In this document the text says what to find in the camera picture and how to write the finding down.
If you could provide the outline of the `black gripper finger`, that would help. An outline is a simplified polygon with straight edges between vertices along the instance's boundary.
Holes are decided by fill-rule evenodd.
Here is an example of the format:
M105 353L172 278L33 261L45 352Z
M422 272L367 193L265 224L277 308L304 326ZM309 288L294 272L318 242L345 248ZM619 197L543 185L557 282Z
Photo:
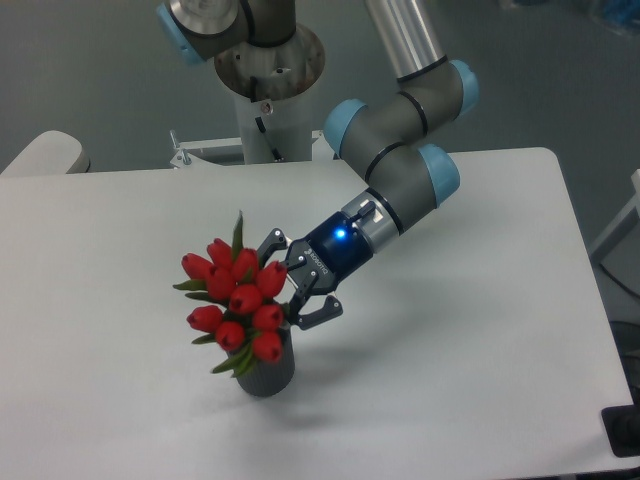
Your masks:
M342 303L334 295L327 295L319 309L310 313L293 315L289 323L292 326L298 327L300 330L306 331L336 319L342 314Z
M286 250L290 240L279 228L274 228L257 249L259 266L265 267L272 255L281 250Z

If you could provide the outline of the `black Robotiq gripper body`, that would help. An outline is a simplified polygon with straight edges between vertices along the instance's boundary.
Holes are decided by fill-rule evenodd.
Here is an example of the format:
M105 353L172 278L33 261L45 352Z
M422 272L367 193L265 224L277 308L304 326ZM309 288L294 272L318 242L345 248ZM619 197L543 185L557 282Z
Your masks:
M293 306L303 306L311 296L333 292L373 257L373 248L361 227L372 216L371 211L358 211L352 216L339 211L291 243L285 266L296 287Z

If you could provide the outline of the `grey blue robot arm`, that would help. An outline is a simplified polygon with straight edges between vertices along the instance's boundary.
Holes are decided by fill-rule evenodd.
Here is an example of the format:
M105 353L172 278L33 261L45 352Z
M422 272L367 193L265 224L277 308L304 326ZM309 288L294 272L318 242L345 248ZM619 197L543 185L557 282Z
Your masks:
M425 138L479 96L473 71L440 46L424 2L370 1L366 8L398 92L378 108L357 99L340 103L322 133L367 187L305 237L273 232L258 251L261 260L285 252L295 288L285 317L303 330L338 317L338 284L458 189L453 160ZM157 15L181 57L212 61L232 93L246 163L311 157L309 94L326 56L297 21L293 2L165 1Z

